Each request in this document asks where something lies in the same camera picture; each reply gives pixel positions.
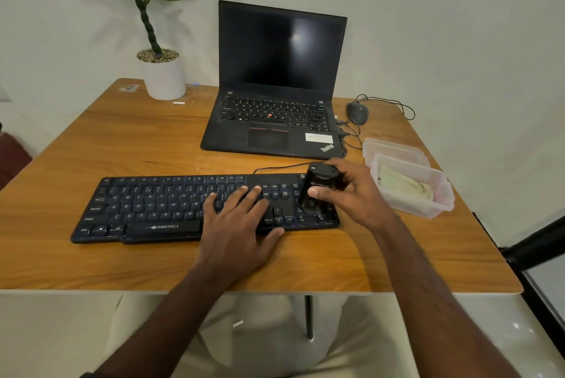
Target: laptop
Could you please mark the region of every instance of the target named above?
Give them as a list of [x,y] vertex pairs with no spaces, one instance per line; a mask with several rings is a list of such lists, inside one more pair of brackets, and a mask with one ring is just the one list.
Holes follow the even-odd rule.
[[347,18],[220,1],[220,91],[200,147],[343,155],[332,109]]

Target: black mouse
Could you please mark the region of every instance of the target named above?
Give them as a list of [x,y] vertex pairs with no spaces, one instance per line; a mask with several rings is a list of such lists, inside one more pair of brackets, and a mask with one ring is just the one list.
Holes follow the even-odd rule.
[[364,125],[369,119],[369,109],[357,101],[348,103],[345,112],[348,114],[348,119],[356,125]]

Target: desk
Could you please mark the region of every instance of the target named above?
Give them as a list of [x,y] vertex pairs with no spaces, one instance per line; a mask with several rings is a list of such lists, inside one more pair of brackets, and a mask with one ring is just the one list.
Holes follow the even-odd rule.
[[[140,83],[135,93],[118,88]],[[300,159],[200,149],[216,87],[187,88],[186,105],[153,100],[143,82],[119,79],[0,192],[0,289],[168,291],[195,258],[195,242],[74,245],[69,237],[104,176],[252,173]],[[350,99],[334,98],[345,118]],[[424,151],[391,104],[371,102],[362,137]],[[348,159],[363,162],[350,149]],[[273,172],[297,172],[297,169]],[[454,292],[519,293],[521,286],[457,192],[451,212],[426,219],[398,212]],[[267,293],[392,291],[371,234],[340,212],[339,229],[289,233],[267,265],[233,290]]]

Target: black keyboard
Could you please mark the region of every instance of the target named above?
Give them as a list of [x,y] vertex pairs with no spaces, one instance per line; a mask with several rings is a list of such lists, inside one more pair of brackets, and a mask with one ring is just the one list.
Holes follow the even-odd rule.
[[92,196],[73,243],[122,241],[143,243],[199,240],[202,204],[211,192],[220,212],[225,201],[241,186],[261,186],[259,198],[270,200],[257,227],[266,235],[277,226],[287,231],[336,228],[340,220],[333,205],[313,215],[298,206],[304,175],[177,175],[163,177],[106,177]]
[[304,104],[227,94],[220,120],[278,124],[329,132],[328,116],[322,102]]

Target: forearm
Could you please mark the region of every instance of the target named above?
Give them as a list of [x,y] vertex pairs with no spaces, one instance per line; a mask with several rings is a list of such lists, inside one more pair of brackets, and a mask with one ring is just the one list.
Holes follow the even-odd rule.
[[192,269],[145,324],[98,368],[95,377],[169,377],[226,288],[201,268]]
[[519,377],[463,310],[396,215],[372,232],[422,378]]

